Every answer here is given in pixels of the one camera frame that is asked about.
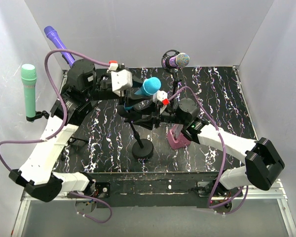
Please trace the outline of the blue microphone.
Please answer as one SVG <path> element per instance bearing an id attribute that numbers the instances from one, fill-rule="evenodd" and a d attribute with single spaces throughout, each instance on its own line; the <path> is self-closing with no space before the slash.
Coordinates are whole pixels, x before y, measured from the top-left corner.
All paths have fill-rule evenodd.
<path id="1" fill-rule="evenodd" d="M 131 82 L 129 79 L 124 79 L 120 84 L 123 85 L 130 85 Z M 143 85 L 135 92 L 133 95 L 136 96 L 153 96 L 159 89 L 161 88 L 161 81 L 157 77 L 151 77 L 146 79 L 143 82 Z M 125 110 L 130 110 L 133 106 L 126 106 L 127 103 L 124 105 Z"/>

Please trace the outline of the black round-base desk stand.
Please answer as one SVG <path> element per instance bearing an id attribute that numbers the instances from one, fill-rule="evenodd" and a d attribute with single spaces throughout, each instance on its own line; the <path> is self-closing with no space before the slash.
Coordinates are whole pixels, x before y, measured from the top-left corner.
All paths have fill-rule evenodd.
<path id="1" fill-rule="evenodd" d="M 133 125 L 133 116 L 131 113 L 127 112 L 123 105 L 117 106 L 117 112 L 118 114 L 124 118 L 125 123 L 129 123 L 132 131 L 133 136 L 136 140 L 132 147 L 132 155 L 137 160 L 146 160 L 150 159 L 153 156 L 154 151 L 154 145 L 152 141 L 148 139 L 141 139 L 139 133 L 135 129 Z"/>

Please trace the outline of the black tripod shock-mount stand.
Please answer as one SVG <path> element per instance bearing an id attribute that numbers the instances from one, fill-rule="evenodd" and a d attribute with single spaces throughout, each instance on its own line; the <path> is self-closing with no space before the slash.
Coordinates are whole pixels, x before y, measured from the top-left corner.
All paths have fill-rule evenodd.
<path id="1" fill-rule="evenodd" d="M 174 50 L 174 49 L 170 49 L 170 50 L 166 51 L 165 53 L 168 53 L 169 55 L 174 55 L 175 52 L 180 53 L 179 51 Z M 179 68 L 179 69 L 164 69 L 173 78 L 172 95 L 174 95 L 176 93 L 176 91 L 178 89 L 178 84 L 179 84 L 179 82 L 182 81 L 181 79 L 178 78 L 178 72 L 181 71 L 182 69 L 183 68 Z"/>

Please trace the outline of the glitter purple microphone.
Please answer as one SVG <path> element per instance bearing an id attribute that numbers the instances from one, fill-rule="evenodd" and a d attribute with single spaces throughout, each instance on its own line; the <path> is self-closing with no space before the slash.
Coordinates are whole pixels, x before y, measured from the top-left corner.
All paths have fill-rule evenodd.
<path id="1" fill-rule="evenodd" d="M 177 53 L 169 55 L 165 53 L 161 59 L 161 65 L 164 69 L 179 69 L 186 67 L 190 62 L 190 57 L 186 53 Z"/>

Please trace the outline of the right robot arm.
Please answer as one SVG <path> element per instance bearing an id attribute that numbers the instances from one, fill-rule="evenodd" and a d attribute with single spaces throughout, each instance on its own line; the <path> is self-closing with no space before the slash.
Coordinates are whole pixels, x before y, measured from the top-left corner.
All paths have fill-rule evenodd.
<path id="1" fill-rule="evenodd" d="M 238 159 L 239 168 L 221 168 L 207 187 L 215 195 L 227 195 L 232 189 L 253 185 L 268 191 L 284 170 L 285 164 L 269 139 L 247 139 L 228 133 L 212 122 L 199 118 L 199 109 L 190 98 L 182 99 L 176 108 L 168 100 L 153 101 L 145 107 L 135 108 L 134 124 L 152 130 L 161 122 L 174 124 L 167 134 L 173 150 L 196 143 L 221 150 L 223 155 Z"/>

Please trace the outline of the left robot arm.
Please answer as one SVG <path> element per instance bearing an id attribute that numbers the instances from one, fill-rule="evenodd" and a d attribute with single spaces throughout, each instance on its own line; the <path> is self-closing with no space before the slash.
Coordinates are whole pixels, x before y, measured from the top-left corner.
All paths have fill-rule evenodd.
<path id="1" fill-rule="evenodd" d="M 9 174 L 9 178 L 24 187 L 31 197 L 50 202 L 60 193 L 78 191 L 86 198 L 94 194 L 95 181 L 87 173 L 57 173 L 52 169 L 91 112 L 93 101 L 118 99 L 130 105 L 132 94 L 126 91 L 144 86 L 144 81 L 123 65 L 118 65 L 116 71 L 109 71 L 105 76 L 108 80 L 97 78 L 95 64 L 90 60 L 79 59 L 72 63 L 38 144 L 26 162 Z"/>

